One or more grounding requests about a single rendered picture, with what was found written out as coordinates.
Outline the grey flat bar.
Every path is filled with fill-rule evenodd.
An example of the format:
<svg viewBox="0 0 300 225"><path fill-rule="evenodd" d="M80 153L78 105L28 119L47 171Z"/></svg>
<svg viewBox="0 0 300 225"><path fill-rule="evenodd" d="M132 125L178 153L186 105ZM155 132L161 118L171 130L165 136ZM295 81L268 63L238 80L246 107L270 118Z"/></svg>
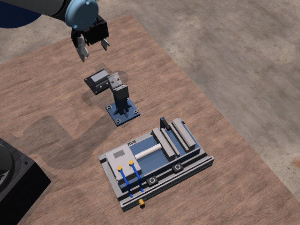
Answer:
<svg viewBox="0 0 300 225"><path fill-rule="evenodd" d="M186 153L188 153L189 148L186 146L186 144L184 143L184 141L182 140L182 138L180 137L180 135L178 134L178 132L175 130L175 128L173 127L172 124L170 124L169 126L171 128L171 132L176 137L176 139L178 140L178 142L180 143L180 145L182 146L182 148L184 149L184 151Z"/></svg>
<svg viewBox="0 0 300 225"><path fill-rule="evenodd" d="M168 134L165 132L165 130L163 128L161 129L161 132L162 132L163 136L165 137L165 139L168 141L168 143L171 146L171 148L173 149L174 153L176 154L176 157L179 158L180 157L180 153L177 150L177 148L175 147L175 145L173 144L173 142L171 141L171 139L168 136Z"/></svg>

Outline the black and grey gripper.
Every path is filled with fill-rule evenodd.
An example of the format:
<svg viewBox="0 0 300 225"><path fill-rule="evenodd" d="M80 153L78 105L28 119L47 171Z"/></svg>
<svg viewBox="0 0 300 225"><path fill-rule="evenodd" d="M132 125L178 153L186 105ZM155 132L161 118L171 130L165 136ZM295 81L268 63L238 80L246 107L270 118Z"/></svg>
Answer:
<svg viewBox="0 0 300 225"><path fill-rule="evenodd" d="M81 34L83 36L81 36ZM72 41L83 62L84 62L84 56L85 57L89 56L89 53L86 48L86 44L89 46L89 43L92 45L98 41L101 41L102 47L105 49L105 51L107 51L107 45L108 46L110 45L106 41L106 37L109 37L107 22L99 14L94 24L88 29L83 31L77 31L72 29L71 31Z"/></svg>

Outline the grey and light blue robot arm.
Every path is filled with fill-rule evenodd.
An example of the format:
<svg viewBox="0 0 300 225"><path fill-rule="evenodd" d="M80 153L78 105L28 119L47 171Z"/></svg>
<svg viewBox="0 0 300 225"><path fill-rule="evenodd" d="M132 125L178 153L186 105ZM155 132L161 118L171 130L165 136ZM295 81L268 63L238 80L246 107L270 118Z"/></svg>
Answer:
<svg viewBox="0 0 300 225"><path fill-rule="evenodd" d="M91 27L98 17L95 0L0 0L30 11L59 19L77 31ZM11 152L0 144L0 192L10 183L15 171Z"/></svg>

